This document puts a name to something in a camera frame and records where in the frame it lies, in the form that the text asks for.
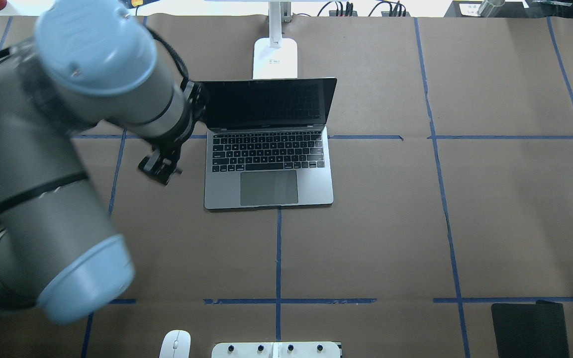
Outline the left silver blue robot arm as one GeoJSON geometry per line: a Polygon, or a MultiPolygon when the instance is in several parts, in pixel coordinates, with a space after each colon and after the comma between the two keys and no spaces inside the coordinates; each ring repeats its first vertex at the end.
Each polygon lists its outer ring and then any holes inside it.
{"type": "Polygon", "coordinates": [[[71,137],[100,121],[152,146],[139,164],[166,185],[204,113],[168,44],[118,0],[57,0],[0,54],[0,316],[37,307],[70,324],[123,294],[135,269],[71,137]]]}

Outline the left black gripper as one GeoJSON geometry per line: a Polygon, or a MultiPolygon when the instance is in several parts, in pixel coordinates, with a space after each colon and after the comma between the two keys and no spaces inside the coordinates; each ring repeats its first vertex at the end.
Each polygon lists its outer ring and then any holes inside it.
{"type": "Polygon", "coordinates": [[[141,159],[137,169],[148,179],[167,186],[175,173],[181,173],[178,161],[181,157],[182,145],[191,138],[192,131],[172,131],[157,137],[143,137],[151,146],[152,153],[141,159]]]}

